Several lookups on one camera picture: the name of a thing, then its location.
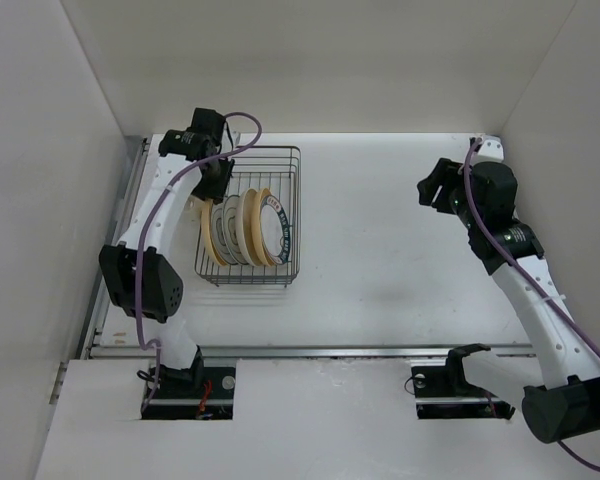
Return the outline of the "yellow bear plate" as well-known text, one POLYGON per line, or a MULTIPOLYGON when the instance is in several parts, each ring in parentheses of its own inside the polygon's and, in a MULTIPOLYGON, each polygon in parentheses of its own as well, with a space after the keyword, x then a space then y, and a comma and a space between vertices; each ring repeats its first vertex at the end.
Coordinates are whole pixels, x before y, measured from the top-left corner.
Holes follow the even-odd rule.
POLYGON ((211 234, 211 214, 213 209, 213 201, 207 199, 203 202, 201 207, 200 225, 201 225, 201 236, 204 242, 205 250, 209 258, 218 266, 227 266, 224 259, 218 254, 212 234, 211 234))

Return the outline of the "white plate green outline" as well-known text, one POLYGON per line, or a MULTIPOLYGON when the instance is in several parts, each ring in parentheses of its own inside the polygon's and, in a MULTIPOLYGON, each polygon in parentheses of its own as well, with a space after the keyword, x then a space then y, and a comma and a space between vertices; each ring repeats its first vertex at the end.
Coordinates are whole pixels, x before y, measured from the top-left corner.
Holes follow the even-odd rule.
POLYGON ((211 216, 211 233, 214 242, 214 247, 218 256, 227 265, 237 265, 237 260, 233 257, 231 250, 227 246, 224 227, 223 227, 223 205, 214 205, 211 216))

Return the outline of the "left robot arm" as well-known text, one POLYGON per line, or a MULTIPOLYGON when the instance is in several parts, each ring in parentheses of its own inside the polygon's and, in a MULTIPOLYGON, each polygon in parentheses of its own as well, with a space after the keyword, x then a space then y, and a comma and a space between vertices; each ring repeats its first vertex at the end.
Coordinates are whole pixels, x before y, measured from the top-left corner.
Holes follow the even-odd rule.
POLYGON ((204 362, 178 313, 184 282, 169 260, 170 249, 188 200, 217 204, 224 198, 234 166, 227 155, 233 147, 226 117, 195 109, 189 127, 164 135, 142 204, 117 243, 99 253, 112 304, 135 319, 140 346, 160 357, 148 379, 169 382, 185 397, 203 387, 204 362))

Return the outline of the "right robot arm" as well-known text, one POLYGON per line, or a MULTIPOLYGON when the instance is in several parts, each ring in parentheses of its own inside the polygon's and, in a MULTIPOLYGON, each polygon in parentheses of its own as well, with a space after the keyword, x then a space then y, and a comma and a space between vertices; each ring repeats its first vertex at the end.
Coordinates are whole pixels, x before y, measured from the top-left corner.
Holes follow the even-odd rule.
POLYGON ((443 381, 456 396, 482 390, 521 412, 545 443, 600 430, 600 349, 575 324, 533 229, 516 214, 517 179, 497 137, 473 137, 464 161, 441 158, 417 184, 418 201, 456 216, 504 293, 538 361, 514 367, 487 345, 450 350, 443 381))

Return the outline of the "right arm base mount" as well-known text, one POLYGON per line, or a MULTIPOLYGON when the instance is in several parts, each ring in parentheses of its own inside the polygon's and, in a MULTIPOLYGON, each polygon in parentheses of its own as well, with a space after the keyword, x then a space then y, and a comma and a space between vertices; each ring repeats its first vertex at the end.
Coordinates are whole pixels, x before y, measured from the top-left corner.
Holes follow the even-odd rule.
POLYGON ((419 420, 510 420, 515 408, 477 387, 459 391, 443 365, 413 365, 410 378, 419 420))

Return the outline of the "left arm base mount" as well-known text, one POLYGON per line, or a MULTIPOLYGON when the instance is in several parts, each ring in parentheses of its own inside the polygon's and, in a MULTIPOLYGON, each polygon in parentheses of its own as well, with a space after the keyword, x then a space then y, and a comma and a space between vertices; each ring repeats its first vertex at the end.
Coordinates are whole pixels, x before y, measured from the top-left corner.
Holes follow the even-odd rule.
POLYGON ((144 382, 141 400, 143 420, 232 420, 236 389, 234 366, 205 366, 201 384, 166 380, 164 370, 156 392, 151 396, 155 368, 138 370, 136 376, 144 382))

